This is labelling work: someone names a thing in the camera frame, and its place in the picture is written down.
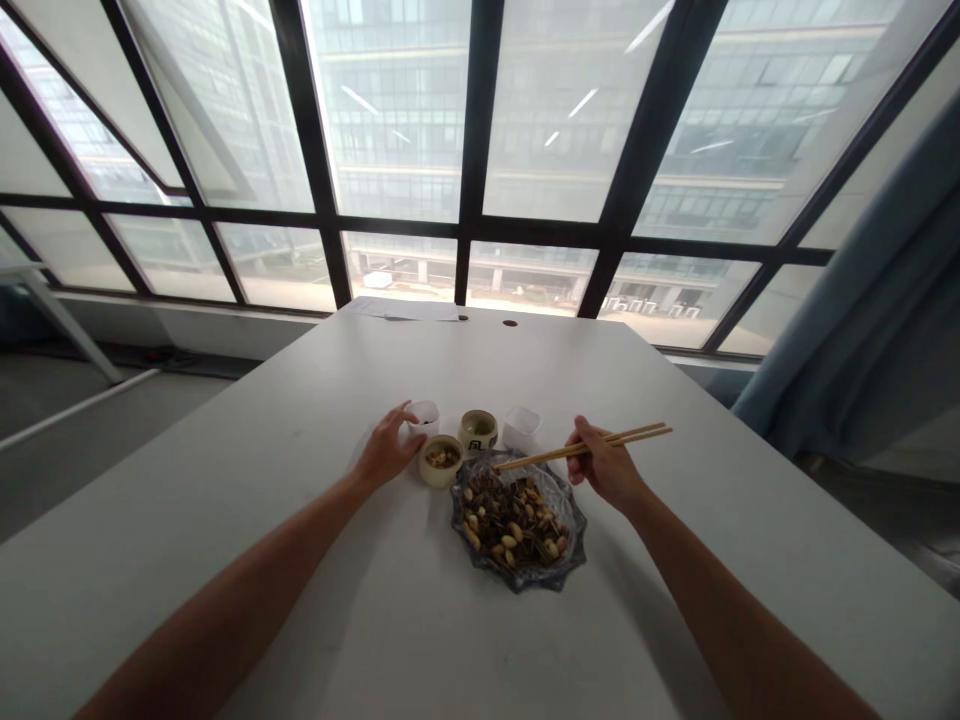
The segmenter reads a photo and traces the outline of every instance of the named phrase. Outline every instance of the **floor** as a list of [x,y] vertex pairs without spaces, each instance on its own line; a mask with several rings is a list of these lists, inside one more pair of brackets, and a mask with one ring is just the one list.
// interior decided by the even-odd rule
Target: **floor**
[[960,600],[960,486],[826,459],[813,466],[804,470],[824,490]]
[[[231,384],[160,373],[0,453],[0,543]],[[0,437],[106,388],[84,362],[0,353]]]

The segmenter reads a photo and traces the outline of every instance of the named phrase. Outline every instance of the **glass plate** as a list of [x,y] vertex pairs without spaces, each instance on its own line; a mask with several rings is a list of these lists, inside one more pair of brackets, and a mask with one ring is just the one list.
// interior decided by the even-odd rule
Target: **glass plate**
[[460,520],[463,508],[463,491],[470,479],[484,473],[492,472],[492,466],[511,460],[526,457],[516,450],[487,450],[463,463],[457,473],[457,482],[450,488],[453,496],[453,517],[450,525],[463,540],[463,546],[470,556],[474,567],[488,570],[499,578],[504,585],[516,594],[532,587],[542,587],[555,592],[563,589],[567,576],[587,561],[583,547],[583,534],[587,529],[587,519],[573,499],[573,490],[570,483],[557,477],[546,464],[532,465],[516,470],[501,473],[500,480],[505,485],[511,485],[517,480],[532,477],[543,498],[544,504],[549,507],[557,519],[569,530],[569,546],[563,560],[551,567],[527,566],[520,568],[516,573],[508,573],[498,567],[487,556],[473,549],[467,540],[467,534]]

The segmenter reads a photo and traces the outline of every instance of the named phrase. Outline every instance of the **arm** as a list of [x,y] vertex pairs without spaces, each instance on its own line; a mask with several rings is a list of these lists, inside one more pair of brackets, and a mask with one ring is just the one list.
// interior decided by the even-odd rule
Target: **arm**
[[373,432],[357,467],[237,558],[160,626],[75,716],[209,718],[257,663],[327,550],[364,501],[396,477],[425,436],[403,403]]
[[730,574],[637,472],[626,448],[582,416],[570,480],[586,478],[643,540],[735,718],[877,718],[870,707]]

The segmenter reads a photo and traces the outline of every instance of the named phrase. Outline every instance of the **forearm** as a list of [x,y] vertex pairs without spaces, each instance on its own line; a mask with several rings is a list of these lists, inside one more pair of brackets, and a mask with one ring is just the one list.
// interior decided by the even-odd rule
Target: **forearm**
[[735,718],[876,718],[645,489],[626,513]]
[[211,717],[269,647],[370,492],[347,476],[247,550],[161,625],[76,717]]

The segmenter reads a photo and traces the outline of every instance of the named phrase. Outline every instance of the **table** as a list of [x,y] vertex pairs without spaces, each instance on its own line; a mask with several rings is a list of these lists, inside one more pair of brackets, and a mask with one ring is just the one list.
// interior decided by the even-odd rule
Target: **table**
[[67,312],[66,308],[60,304],[60,301],[54,297],[53,293],[47,288],[46,283],[37,277],[37,271],[46,267],[38,262],[0,262],[0,285],[24,285],[40,304],[42,310],[47,316],[55,322],[64,334],[70,338],[70,341],[77,346],[77,349],[83,353],[94,367],[107,379],[111,385],[118,385],[123,382],[123,375],[114,367],[113,363],[107,359],[97,344],[87,335],[80,323],[73,319],[73,316]]
[[[626,326],[468,308],[335,316],[0,546],[0,716],[62,718],[214,574],[343,474],[372,424],[434,399],[671,435],[651,486],[887,718],[957,700],[960,605]],[[506,327],[504,319],[517,327]],[[588,488],[588,562],[560,594],[473,568],[413,477],[337,540],[226,718],[725,717],[628,523]]]

